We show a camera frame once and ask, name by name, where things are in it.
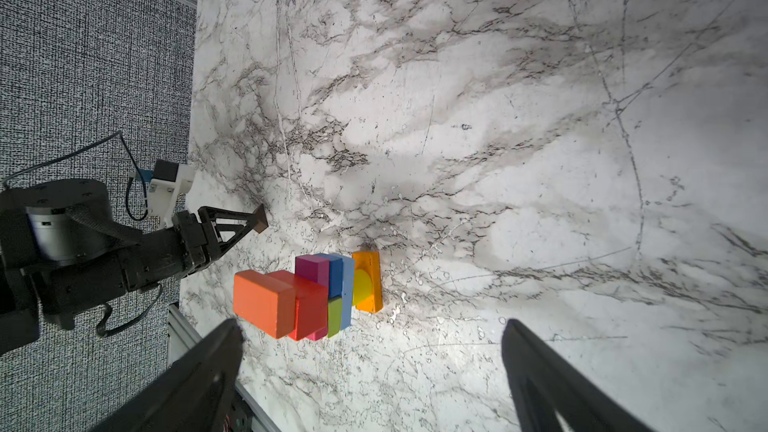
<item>gray fabric wall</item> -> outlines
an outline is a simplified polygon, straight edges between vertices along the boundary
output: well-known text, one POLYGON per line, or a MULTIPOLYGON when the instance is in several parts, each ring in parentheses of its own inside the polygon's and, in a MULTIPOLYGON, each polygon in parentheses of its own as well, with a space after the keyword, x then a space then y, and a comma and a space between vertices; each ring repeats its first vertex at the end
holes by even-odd
MULTIPOLYGON (((0 0, 0 176, 113 130, 143 168, 186 162, 194 23, 195 10, 172 0, 0 0)), ((116 220, 133 225, 122 205, 129 170, 112 141, 13 185, 96 178, 116 220)), ((139 188, 132 204, 138 215, 139 188)), ((153 298, 114 301, 109 327, 153 298)), ((166 284, 154 310, 112 338, 94 333, 101 308, 77 316, 74 331, 44 324, 40 340, 0 357, 0 430, 86 430, 119 408, 165 369, 176 300, 178 284, 166 284)))

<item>cable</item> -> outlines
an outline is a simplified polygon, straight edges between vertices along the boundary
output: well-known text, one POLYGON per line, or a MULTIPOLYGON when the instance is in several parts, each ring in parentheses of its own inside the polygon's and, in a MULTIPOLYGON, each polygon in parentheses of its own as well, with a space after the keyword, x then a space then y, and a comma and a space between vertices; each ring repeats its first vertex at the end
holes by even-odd
POLYGON ((141 187, 144 190, 144 214, 141 217, 139 217, 139 218, 134 217, 134 215, 130 212, 130 207, 128 206, 128 194, 130 192, 130 185, 133 183, 133 180, 134 180, 133 177, 129 177, 128 178, 128 187, 125 190, 125 211, 128 213, 128 216, 131 219, 135 220, 136 222, 140 222, 140 221, 144 220, 145 218, 147 218, 147 215, 149 214, 149 205, 147 203, 147 183, 144 180, 144 177, 141 175, 141 171, 139 170, 139 166, 136 163, 136 160, 134 159, 134 155, 132 153, 130 153, 130 149, 128 148, 128 144, 125 142, 125 139, 123 138, 123 132, 121 130, 118 130, 115 133, 111 134, 110 136, 107 136, 107 137, 105 137, 105 138, 103 138, 101 140, 97 140, 96 142, 93 142, 93 143, 83 147, 82 149, 75 150, 74 152, 71 152, 71 153, 67 154, 66 156, 61 156, 59 158, 53 158, 52 160, 49 160, 47 162, 43 162, 41 164, 36 164, 36 165, 34 165, 32 167, 27 167, 27 168, 24 168, 23 170, 19 170, 18 172, 14 172, 10 176, 7 176, 7 177, 5 177, 2 180, 2 186, 4 187, 5 190, 9 190, 11 188, 8 185, 8 181, 9 180, 12 180, 12 179, 14 179, 16 177, 19 177, 19 176, 23 176, 24 174, 33 172, 33 171, 35 171, 35 170, 37 170, 39 168, 52 166, 55 163, 62 162, 64 160, 67 160, 68 158, 72 158, 72 157, 78 156, 78 155, 82 154, 83 152, 85 152, 86 150, 90 150, 90 149, 93 149, 94 147, 100 146, 104 142, 106 142, 108 140, 111 140, 111 139, 114 139, 115 137, 120 137, 120 142, 122 142, 123 148, 125 148, 125 151, 128 153, 128 157, 130 158, 131 163, 133 163, 134 168, 136 169, 136 175, 138 175, 139 178, 141 179, 141 187))
POLYGON ((128 322, 119 325, 115 328, 107 329, 107 320, 109 320, 109 316, 112 315, 112 306, 110 304, 104 304, 104 318, 101 319, 101 322, 96 324, 96 335, 99 337, 111 337, 115 334, 119 334, 120 332, 124 331, 125 329, 129 328, 131 325, 136 324, 141 319, 144 318, 145 315, 149 312, 149 309, 152 308, 153 305, 155 305, 158 300, 160 300, 160 296, 163 294, 163 285, 158 282, 159 292, 158 296, 154 298, 151 304, 149 304, 149 307, 147 307, 144 312, 141 312, 136 317, 132 318, 128 322))

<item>purple block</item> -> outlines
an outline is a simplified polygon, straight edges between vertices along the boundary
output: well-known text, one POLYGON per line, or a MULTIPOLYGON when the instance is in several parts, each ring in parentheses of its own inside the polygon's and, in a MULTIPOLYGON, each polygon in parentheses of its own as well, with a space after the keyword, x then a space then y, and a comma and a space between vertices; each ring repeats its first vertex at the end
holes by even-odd
POLYGON ((330 260, 317 255, 299 255, 296 257, 295 274, 323 287, 328 287, 330 260))

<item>yellow-orange block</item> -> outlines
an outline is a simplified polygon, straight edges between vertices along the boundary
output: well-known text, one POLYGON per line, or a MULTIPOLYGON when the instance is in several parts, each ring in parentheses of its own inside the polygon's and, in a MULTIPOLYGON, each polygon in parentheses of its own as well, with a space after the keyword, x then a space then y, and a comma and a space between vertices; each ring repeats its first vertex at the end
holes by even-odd
POLYGON ((372 314, 382 310, 382 276, 381 266, 379 265, 379 253, 377 251, 364 250, 352 254, 355 259, 355 275, 357 271, 362 270, 367 273, 372 283, 371 295, 361 300, 355 307, 357 310, 370 312, 372 314))
POLYGON ((293 331, 296 291, 289 284, 253 270, 235 274, 234 312, 248 322, 281 338, 293 331))

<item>white marble table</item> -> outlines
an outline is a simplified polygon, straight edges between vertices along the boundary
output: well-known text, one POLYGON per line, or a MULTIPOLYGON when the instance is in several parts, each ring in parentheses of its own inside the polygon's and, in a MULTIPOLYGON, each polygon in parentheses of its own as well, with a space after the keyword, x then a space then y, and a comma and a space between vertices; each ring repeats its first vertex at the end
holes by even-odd
POLYGON ((331 340, 241 322, 284 432, 516 430, 520 318, 658 430, 768 423, 766 0, 200 0, 187 205, 270 228, 185 279, 381 251, 331 340))

